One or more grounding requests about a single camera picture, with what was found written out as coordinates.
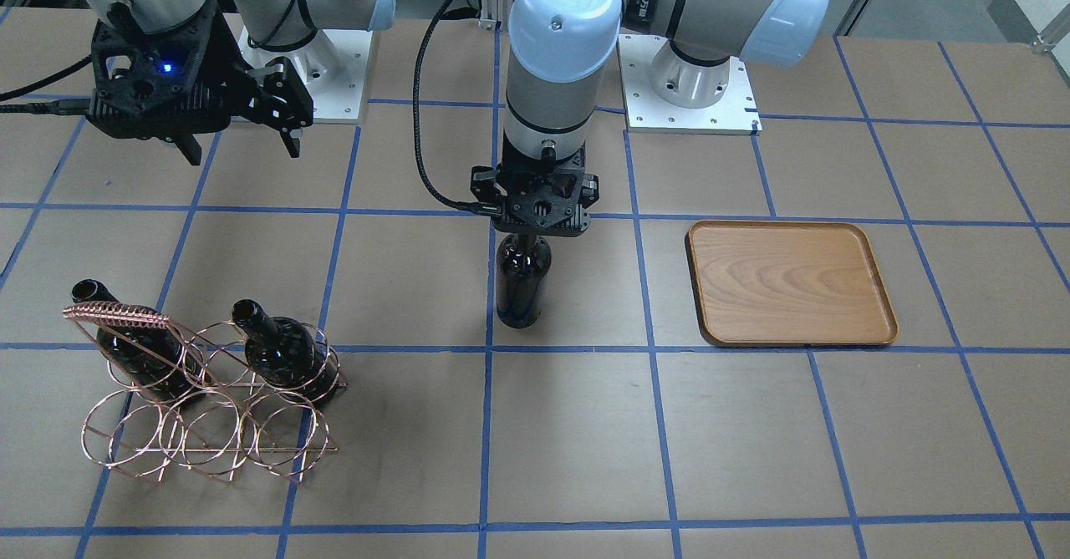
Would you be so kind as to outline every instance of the wine bottle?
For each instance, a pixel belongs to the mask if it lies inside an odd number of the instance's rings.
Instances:
[[[321,408],[337,391],[338,369],[326,360],[305,326],[289,317],[271,317],[253,300],[240,300],[230,313],[245,335],[249,368],[293,402],[311,401]]]
[[[108,288],[95,280],[77,282],[71,289],[71,300],[76,304],[89,301],[118,302]],[[170,404],[194,388],[182,369],[174,367],[182,357],[182,345],[169,331],[138,327],[113,327],[111,330],[114,330],[122,337],[109,333],[104,328],[98,328],[96,343],[101,345],[111,362],[118,365],[131,378],[131,381],[149,396],[160,403]],[[123,337],[136,342],[172,364],[162,361],[131,342],[126,342]],[[183,364],[183,366],[193,373],[193,365]]]
[[[514,328],[531,327],[538,319],[542,281],[550,270],[550,244],[531,233],[509,233],[498,246],[498,318]]]

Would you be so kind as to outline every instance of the light blue joint cap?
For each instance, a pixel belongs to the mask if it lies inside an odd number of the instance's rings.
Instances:
[[[397,6],[398,0],[376,0],[368,30],[386,30],[394,26],[394,14],[397,12]]]
[[[739,58],[780,67],[798,64],[817,37],[826,10],[828,0],[773,0]]]
[[[516,0],[509,12],[513,55],[535,76],[574,82],[613,52],[621,0]]]

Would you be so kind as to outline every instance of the metal mounting plate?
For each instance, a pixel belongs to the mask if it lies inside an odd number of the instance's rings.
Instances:
[[[731,58],[731,76],[724,94],[707,108],[670,105],[652,87],[649,64],[662,45],[663,36],[622,34],[617,39],[621,79],[628,111],[628,129],[646,133],[700,133],[712,135],[750,135],[761,132],[762,121],[750,88],[747,67]]]
[[[367,30],[327,29],[342,71],[333,76],[310,80],[306,87],[312,95],[312,121],[360,124],[367,103],[368,64],[374,34]],[[239,46],[245,50],[248,31],[242,30]]]

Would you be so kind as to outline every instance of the wood grain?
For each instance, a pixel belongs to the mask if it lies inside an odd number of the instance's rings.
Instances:
[[[715,342],[890,344],[899,332],[869,240],[854,225],[700,221],[688,250]]]

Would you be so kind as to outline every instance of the table surface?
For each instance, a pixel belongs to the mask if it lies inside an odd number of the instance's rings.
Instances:
[[[0,88],[73,63],[92,24],[2,12]],[[488,221],[412,165],[425,26],[382,33],[363,125],[310,127],[299,160],[243,123],[195,168],[0,118],[0,555],[1070,556],[1070,90],[1046,57],[819,39],[751,65],[764,132],[738,137],[627,132],[614,61],[595,218],[551,240],[544,315],[516,331]],[[431,44],[424,148],[452,197],[496,158],[507,41],[444,22]],[[709,345],[684,244],[703,218],[858,225],[898,339]],[[189,326],[241,298],[321,324],[351,382],[325,410],[341,451],[300,486],[87,460],[80,423],[116,388],[60,317],[85,277]]]

